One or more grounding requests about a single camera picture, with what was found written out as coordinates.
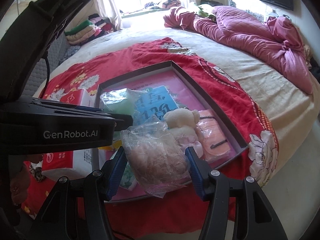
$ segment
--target leopard print fabric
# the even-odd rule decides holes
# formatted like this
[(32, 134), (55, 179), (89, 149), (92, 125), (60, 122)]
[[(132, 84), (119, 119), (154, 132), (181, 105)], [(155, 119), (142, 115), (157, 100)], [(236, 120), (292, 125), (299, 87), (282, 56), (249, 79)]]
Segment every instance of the leopard print fabric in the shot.
[(34, 169), (32, 167), (32, 165), (30, 164), (29, 171), (30, 171), (31, 175), (36, 179), (37, 182), (41, 182), (46, 178), (46, 176), (43, 176), (41, 174), (41, 171), (42, 171), (41, 167), (36, 167)]

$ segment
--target gray quilted panel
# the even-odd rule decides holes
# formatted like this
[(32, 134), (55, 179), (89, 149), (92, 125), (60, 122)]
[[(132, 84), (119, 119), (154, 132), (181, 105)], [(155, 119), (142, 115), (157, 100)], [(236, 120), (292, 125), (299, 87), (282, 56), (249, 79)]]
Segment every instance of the gray quilted panel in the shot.
[[(70, 47), (70, 45), (64, 34), (60, 35), (60, 37), (51, 44), (51, 47), (48, 50), (50, 72), (58, 67), (58, 63), (64, 56), (68, 47)], [(42, 82), (46, 79), (47, 66), (44, 59), (41, 59), (33, 69), (22, 94), (33, 96)]]

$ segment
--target teddy bear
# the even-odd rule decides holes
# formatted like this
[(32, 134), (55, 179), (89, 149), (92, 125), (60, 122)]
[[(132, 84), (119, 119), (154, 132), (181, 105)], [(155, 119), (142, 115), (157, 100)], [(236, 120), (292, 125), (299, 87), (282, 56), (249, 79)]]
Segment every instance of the teddy bear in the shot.
[(200, 114), (197, 110), (190, 111), (186, 108), (178, 108), (167, 112), (163, 118), (167, 122), (169, 132), (173, 137), (192, 135), (196, 138), (196, 141), (198, 141), (195, 128), (200, 121)]
[(169, 132), (176, 139), (181, 150), (184, 152), (187, 147), (192, 146), (199, 158), (203, 156), (202, 145), (195, 132), (197, 123), (200, 121), (200, 114), (197, 110), (190, 111), (185, 108), (178, 108), (167, 112), (164, 115)]

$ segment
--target stack of folded clothes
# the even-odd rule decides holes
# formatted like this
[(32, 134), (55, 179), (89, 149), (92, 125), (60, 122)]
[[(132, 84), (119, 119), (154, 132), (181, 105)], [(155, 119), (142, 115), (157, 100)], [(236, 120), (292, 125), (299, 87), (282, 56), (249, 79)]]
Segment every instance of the stack of folded clothes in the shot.
[(109, 18), (102, 19), (97, 13), (90, 15), (88, 20), (105, 31), (105, 34), (110, 34), (116, 31), (115, 26), (110, 22)]
[(64, 32), (70, 45), (84, 45), (89, 41), (116, 31), (109, 18), (102, 19), (95, 13), (78, 26), (68, 32)]
[(105, 35), (105, 31), (89, 20), (85, 20), (75, 28), (65, 32), (70, 45), (84, 45), (89, 41)]

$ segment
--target red bedspread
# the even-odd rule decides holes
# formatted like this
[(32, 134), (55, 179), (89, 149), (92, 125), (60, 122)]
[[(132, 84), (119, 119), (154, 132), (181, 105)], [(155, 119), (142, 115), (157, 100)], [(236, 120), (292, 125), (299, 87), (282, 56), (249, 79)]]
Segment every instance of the red bedspread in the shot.
[[(223, 70), (206, 62), (170, 38), (135, 44), (127, 49), (98, 56), (86, 63), (76, 64), (53, 78), (46, 98), (60, 99), (64, 94), (85, 88), (95, 94), (99, 83), (121, 74), (173, 60), (186, 71), (225, 111), (249, 143), (249, 149), (221, 169), (225, 175), (243, 179), (252, 175), (261, 184), (272, 176), (276, 166), (278, 143), (267, 117), (240, 85)], [(24, 210), (35, 215), (54, 182), (31, 179)], [(82, 200), (79, 213), (84, 218)], [(208, 203), (202, 202), (192, 184), (167, 193), (163, 199), (106, 204), (113, 230), (132, 237), (158, 232), (186, 233), (201, 229)], [(234, 199), (230, 201), (229, 218), (234, 218)]]

